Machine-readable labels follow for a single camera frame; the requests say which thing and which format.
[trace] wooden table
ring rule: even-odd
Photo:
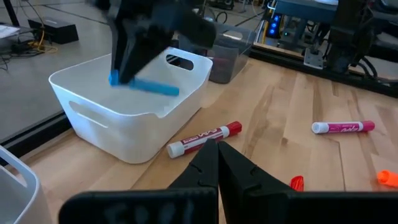
[[[249,59],[230,84],[209,82],[203,108],[170,142],[237,120],[243,131],[226,142],[287,184],[302,175],[305,190],[393,190],[379,185],[376,173],[398,172],[397,112],[397,99]],[[362,120],[376,129],[325,135],[310,129],[314,121]],[[84,190],[166,188],[195,156],[170,159],[162,149],[130,165],[73,131],[47,146],[25,162],[40,177],[54,220],[63,202]]]

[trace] white bin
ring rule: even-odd
[[[0,146],[0,158],[13,166],[25,183],[0,166],[0,223],[51,224],[42,186],[33,171]]]
[[[167,63],[167,55],[190,60],[193,69]],[[179,96],[111,87],[111,55],[63,69],[49,81],[79,137],[137,164],[151,159],[199,110],[212,65],[205,57],[168,48],[137,74],[179,87]]]

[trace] orange object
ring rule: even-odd
[[[391,187],[398,187],[398,174],[389,170],[382,170],[377,174],[377,180],[380,184]]]
[[[296,191],[304,191],[304,177],[296,176],[290,181],[290,187]]]

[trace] blue marker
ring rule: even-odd
[[[109,74],[109,84],[111,86],[120,85],[119,72],[117,70],[111,71]],[[176,86],[157,83],[150,80],[143,80],[140,78],[131,80],[130,83],[128,83],[128,86],[130,89],[149,91],[167,96],[178,96],[180,94],[180,89]]]

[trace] concrete floor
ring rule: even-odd
[[[12,0],[12,3],[20,24],[28,27],[27,16],[35,18],[35,12],[26,2],[22,2],[26,16],[16,0]],[[84,1],[36,0],[31,3],[41,16],[76,24],[80,40],[55,45],[58,48],[55,54],[12,58],[8,63],[9,71],[0,70],[0,142],[62,110],[48,81],[51,74],[111,51],[109,27],[104,24],[105,20],[100,12],[86,5]],[[246,6],[245,13],[239,13],[241,9],[242,5],[237,4],[233,11],[227,11],[227,24],[235,25],[254,15],[251,5]],[[260,13],[262,10],[257,7],[256,12]],[[240,26],[254,29],[259,19],[254,18]],[[0,22],[11,23],[2,1]],[[7,44],[5,41],[0,40],[0,47]]]

